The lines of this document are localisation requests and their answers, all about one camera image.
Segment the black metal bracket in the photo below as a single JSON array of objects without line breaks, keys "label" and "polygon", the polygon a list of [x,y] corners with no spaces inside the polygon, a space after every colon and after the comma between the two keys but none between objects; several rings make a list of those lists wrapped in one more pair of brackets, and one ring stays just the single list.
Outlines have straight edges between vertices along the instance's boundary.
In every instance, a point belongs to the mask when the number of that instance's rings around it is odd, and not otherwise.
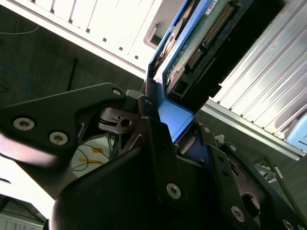
[{"label": "black metal bracket", "polygon": [[65,168],[80,143],[105,133],[97,127],[97,112],[125,100],[123,90],[105,83],[2,108],[1,155],[47,169]]},{"label": "black metal bracket", "polygon": [[206,173],[212,175],[223,218],[237,229],[260,230],[261,228],[245,210],[228,158],[216,148],[213,133],[202,124],[193,126],[190,133],[193,141],[181,142],[189,146],[183,157],[204,165]]},{"label": "black metal bracket", "polygon": [[[270,186],[235,144],[225,142],[220,149],[227,154],[228,159],[244,175],[243,182],[235,177],[236,184],[243,199],[249,196],[257,200],[259,211],[254,213],[254,219],[261,226],[272,230],[296,229],[294,226],[302,226],[307,229],[299,216]],[[250,200],[247,200],[246,206],[248,207],[249,204]]]},{"label": "black metal bracket", "polygon": [[[148,152],[151,159],[156,195],[163,205],[183,210],[188,201],[188,193],[182,181],[174,145],[166,124],[159,118],[157,106],[146,96],[138,98],[140,120],[130,138],[122,145],[120,141],[119,154],[141,148]],[[167,191],[167,186],[174,184],[180,193],[173,198]]]}]

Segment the floor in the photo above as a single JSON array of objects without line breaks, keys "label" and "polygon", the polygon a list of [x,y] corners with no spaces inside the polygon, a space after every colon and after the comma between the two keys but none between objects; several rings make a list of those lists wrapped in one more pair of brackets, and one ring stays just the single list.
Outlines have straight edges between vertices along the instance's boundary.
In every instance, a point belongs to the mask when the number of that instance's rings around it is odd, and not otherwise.
[{"label": "floor", "polygon": [[[0,32],[30,31],[36,27],[0,6]],[[138,90],[142,86],[143,81],[138,77],[44,28],[24,35],[0,34],[0,64],[24,76],[34,99],[65,92],[75,58],[78,64],[72,83],[74,89],[104,82],[114,83],[123,90]],[[0,85],[5,87],[0,88],[0,106],[24,102],[30,97],[24,81],[4,68],[0,68]],[[204,112],[198,116],[214,134],[224,134],[226,141],[235,143],[253,163],[261,163],[264,156],[269,156],[280,168],[285,184],[307,217],[306,159],[293,161]],[[282,194],[277,183],[272,185]]]}]

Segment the metal plate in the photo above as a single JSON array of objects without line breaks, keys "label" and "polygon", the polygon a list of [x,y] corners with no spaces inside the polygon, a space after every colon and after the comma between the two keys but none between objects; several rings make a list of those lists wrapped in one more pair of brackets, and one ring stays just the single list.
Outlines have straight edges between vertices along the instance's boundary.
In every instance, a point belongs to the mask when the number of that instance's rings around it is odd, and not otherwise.
[{"label": "metal plate", "polygon": [[307,110],[307,2],[286,3],[213,98],[283,139]]},{"label": "metal plate", "polygon": [[2,230],[42,230],[43,226],[23,220],[19,216],[11,217],[8,215],[0,214],[0,229]]},{"label": "metal plate", "polygon": [[155,48],[143,40],[162,1],[0,0],[0,5],[145,79]]}]

